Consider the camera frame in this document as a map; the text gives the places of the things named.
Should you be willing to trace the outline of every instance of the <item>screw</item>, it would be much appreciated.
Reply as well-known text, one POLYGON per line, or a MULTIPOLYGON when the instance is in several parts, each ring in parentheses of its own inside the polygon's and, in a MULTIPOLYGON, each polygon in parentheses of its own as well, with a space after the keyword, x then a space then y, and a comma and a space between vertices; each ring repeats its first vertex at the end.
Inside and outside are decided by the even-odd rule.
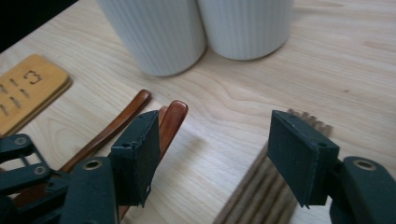
POLYGON ((370 161, 364 161, 364 160, 355 160, 353 161, 353 163, 363 169, 363 170, 367 170, 367 171, 374 171, 376 170, 376 166, 374 164, 372 164, 370 161))
POLYGON ((27 139, 25 137, 19 137, 15 139, 14 143, 18 146, 24 145, 27 142, 27 139))
POLYGON ((94 170, 96 168, 99 168, 102 165, 101 161, 88 161, 87 163, 85 163, 82 168, 84 170, 94 170))
POLYGON ((37 166, 35 168, 35 175, 42 175, 46 173, 46 168, 44 166, 37 166))

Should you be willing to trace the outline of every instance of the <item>wooden tag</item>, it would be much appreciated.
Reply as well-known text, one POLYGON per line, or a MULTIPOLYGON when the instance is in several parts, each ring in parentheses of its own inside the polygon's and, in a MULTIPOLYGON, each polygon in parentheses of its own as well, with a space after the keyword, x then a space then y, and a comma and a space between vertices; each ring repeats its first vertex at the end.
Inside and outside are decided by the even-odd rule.
POLYGON ((56 64, 33 54, 0 77, 0 137, 16 133, 72 84, 56 64))

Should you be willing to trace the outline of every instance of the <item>ribbed texture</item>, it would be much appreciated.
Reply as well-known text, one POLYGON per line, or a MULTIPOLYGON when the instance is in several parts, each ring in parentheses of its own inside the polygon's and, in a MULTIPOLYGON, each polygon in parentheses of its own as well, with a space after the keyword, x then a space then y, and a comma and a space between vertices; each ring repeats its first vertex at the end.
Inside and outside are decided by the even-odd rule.
MULTIPOLYGON (((306 112, 299 113, 289 109, 288 113, 299 117, 324 136, 329 137, 332 133, 332 126, 306 112)), ((221 209, 215 224, 290 223, 297 200, 285 179, 267 157, 267 152, 268 143, 221 209)))
POLYGON ((98 0, 140 69, 169 76, 192 66, 205 51, 195 0, 98 0))
POLYGON ((252 60, 289 37, 292 0, 198 0, 212 49, 234 60, 252 60))

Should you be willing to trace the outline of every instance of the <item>white ribbed cup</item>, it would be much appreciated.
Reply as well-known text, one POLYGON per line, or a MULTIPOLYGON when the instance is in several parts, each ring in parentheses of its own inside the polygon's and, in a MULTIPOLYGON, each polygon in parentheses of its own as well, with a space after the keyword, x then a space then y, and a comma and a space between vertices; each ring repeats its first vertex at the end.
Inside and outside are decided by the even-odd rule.
POLYGON ((205 51, 205 32, 195 0, 98 3, 146 74, 162 77, 183 72, 205 51))
POLYGON ((210 47, 233 60, 252 60, 289 37, 292 0, 198 0, 210 47))

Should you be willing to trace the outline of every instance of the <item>wooden table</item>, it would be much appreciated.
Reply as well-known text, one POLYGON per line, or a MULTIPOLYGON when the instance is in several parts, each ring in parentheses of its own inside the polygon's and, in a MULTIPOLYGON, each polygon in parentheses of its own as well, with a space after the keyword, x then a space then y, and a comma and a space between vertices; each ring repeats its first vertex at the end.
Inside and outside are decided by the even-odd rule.
MULTIPOLYGON (((131 210, 125 223, 212 222, 266 142, 274 109, 317 116, 334 127, 341 159, 366 157, 396 177, 394 1, 295 0, 290 39, 270 56, 235 62, 208 49, 190 70, 158 78, 137 68, 96 2, 83 0, 4 51, 0 73, 32 53, 74 80, 21 130, 54 169, 141 89, 153 93, 146 110, 176 99, 189 105, 146 207, 131 210)), ((323 211, 298 209, 291 222, 329 223, 323 211)))

